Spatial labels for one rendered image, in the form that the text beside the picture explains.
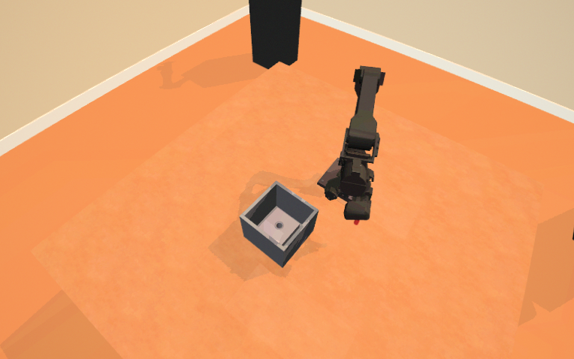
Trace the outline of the beige flat plate with hole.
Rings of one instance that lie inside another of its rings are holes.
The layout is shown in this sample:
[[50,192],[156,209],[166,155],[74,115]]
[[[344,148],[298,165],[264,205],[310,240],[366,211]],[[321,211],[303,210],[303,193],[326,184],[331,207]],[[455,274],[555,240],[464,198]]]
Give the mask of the beige flat plate with hole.
[[278,207],[259,226],[266,234],[284,246],[293,234],[299,229],[300,224],[288,216]]

